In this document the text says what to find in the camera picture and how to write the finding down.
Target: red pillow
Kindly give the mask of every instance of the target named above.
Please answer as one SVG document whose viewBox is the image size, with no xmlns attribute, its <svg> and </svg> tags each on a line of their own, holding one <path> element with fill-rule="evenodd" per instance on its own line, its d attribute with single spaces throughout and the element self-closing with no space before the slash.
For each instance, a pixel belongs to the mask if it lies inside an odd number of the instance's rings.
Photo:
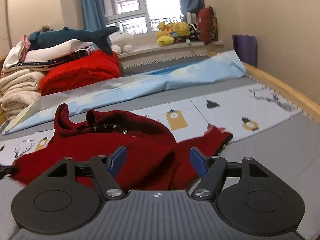
<svg viewBox="0 0 320 240">
<path fill-rule="evenodd" d="M 200 9 L 197 21 L 200 41 L 207 45 L 218 40 L 217 18 L 211 6 Z"/>
</svg>

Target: stuffed shark toy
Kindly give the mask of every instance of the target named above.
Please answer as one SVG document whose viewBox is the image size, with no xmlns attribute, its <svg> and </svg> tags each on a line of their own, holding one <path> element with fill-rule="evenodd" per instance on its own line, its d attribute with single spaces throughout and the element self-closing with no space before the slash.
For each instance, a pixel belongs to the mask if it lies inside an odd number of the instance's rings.
<svg viewBox="0 0 320 240">
<path fill-rule="evenodd" d="M 69 40 L 81 40 L 93 42 L 99 49 L 112 56 L 112 51 L 107 41 L 107 37 L 119 30 L 119 27 L 104 27 L 94 32 L 85 30 L 73 30 L 64 27 L 59 31 L 34 32 L 28 36 L 31 46 L 29 50 L 46 49 L 59 45 Z"/>
</svg>

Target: gray grip plate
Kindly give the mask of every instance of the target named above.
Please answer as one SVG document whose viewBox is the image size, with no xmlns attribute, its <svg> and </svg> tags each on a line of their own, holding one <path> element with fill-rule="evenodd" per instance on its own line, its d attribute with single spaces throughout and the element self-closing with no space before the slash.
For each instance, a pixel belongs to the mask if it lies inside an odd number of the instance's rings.
<svg viewBox="0 0 320 240">
<path fill-rule="evenodd" d="M 184 190 L 138 191 L 107 202 L 87 225 L 61 235 L 20 230 L 12 240 L 302 240 L 294 232 L 281 236 L 249 236 L 227 225 L 206 201 Z"/>
</svg>

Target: pink fabric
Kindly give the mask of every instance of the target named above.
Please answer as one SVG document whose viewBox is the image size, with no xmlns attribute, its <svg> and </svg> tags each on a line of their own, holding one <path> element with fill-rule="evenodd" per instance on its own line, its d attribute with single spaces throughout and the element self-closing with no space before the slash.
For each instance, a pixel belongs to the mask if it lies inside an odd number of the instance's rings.
<svg viewBox="0 0 320 240">
<path fill-rule="evenodd" d="M 212 125 L 212 124 L 209 124 L 208 127 L 207 127 L 207 131 L 203 135 L 208 134 L 213 128 L 216 128 L 216 127 L 214 125 Z M 217 127 L 217 128 L 218 128 L 218 130 L 220 132 L 226 132 L 226 128 L 225 127 Z"/>
<path fill-rule="evenodd" d="M 19 59 L 19 62 L 23 62 L 26 59 L 27 51 L 31 46 L 31 42 L 28 40 L 27 35 L 23 35 L 21 40 L 24 42 L 24 47 L 22 49 L 21 57 Z"/>
</svg>

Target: light blue blanket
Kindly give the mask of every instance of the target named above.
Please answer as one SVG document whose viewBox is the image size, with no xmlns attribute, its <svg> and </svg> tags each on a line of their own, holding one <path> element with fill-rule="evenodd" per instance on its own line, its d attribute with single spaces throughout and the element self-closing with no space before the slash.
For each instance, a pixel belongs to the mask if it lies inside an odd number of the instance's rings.
<svg viewBox="0 0 320 240">
<path fill-rule="evenodd" d="M 2 134 L 13 133 L 54 119 L 57 107 L 69 106 L 70 116 L 141 96 L 178 88 L 241 78 L 246 69 L 232 50 L 192 65 L 172 66 L 129 77 L 114 78 L 82 88 L 39 98 L 28 110 L 26 120 Z"/>
</svg>

